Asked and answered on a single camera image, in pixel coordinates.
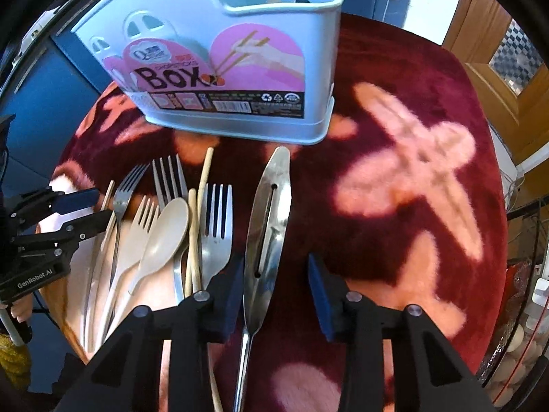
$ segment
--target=metal knife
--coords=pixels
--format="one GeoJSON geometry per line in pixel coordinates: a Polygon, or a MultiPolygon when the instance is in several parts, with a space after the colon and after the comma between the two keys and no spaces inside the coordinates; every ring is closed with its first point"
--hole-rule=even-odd
{"type": "Polygon", "coordinates": [[[252,340],[263,325],[275,289],[291,204],[290,151],[278,147],[257,186],[246,239],[244,329],[234,412],[243,410],[252,340]]]}

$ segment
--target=barcode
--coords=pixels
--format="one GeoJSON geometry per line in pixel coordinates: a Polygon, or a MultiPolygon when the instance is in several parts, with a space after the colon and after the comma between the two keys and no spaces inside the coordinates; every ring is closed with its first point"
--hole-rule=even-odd
{"type": "Polygon", "coordinates": [[[224,100],[213,100],[217,111],[227,111],[229,113],[251,113],[252,109],[248,102],[227,102],[224,100]]]}

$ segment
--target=fuzzy carpet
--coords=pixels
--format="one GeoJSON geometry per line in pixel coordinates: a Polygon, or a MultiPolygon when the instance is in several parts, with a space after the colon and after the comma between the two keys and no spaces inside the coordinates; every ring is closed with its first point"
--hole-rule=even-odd
{"type": "MultiPolygon", "coordinates": [[[[422,305],[473,372],[498,315],[507,253],[501,179],[486,119],[457,59],[393,26],[343,15],[334,96],[328,137],[311,147],[289,146],[292,211],[274,297],[254,340],[249,412],[337,410],[344,347],[320,333],[306,281],[308,252],[323,255],[350,288],[378,304],[422,305]]],[[[52,184],[104,193],[111,179],[120,183],[137,163],[177,153],[188,186],[197,187],[210,146],[210,182],[233,185],[233,249],[243,250],[254,192],[276,144],[151,125],[115,84],[82,121],[52,184]]],[[[155,196],[152,172],[137,194],[128,218],[139,195],[155,196]]],[[[90,249],[83,246],[71,276],[44,293],[84,360],[91,354],[78,344],[76,297],[90,249]]],[[[168,307],[171,289],[167,268],[144,284],[136,302],[168,307]]],[[[237,332],[213,352],[226,411],[239,350],[237,332]]],[[[389,411],[388,345],[385,356],[389,411]]],[[[161,395],[164,404],[164,389],[161,395]]]]}

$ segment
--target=checkered pattern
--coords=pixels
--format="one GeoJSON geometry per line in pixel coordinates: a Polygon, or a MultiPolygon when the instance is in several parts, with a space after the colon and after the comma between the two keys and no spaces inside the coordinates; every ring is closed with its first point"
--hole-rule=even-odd
{"type": "Polygon", "coordinates": [[[511,21],[490,66],[518,95],[542,65],[543,59],[515,20],[511,21]]]}

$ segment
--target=wooden door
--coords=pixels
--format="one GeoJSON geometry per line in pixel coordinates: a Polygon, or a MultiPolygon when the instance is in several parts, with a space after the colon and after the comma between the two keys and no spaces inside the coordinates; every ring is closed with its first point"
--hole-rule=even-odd
{"type": "MultiPolygon", "coordinates": [[[[515,163],[549,141],[549,72],[496,0],[459,0],[443,47],[463,63],[485,115],[515,163]]],[[[540,168],[549,174],[549,161],[540,168]]],[[[541,194],[549,192],[546,179],[541,194]]]]}

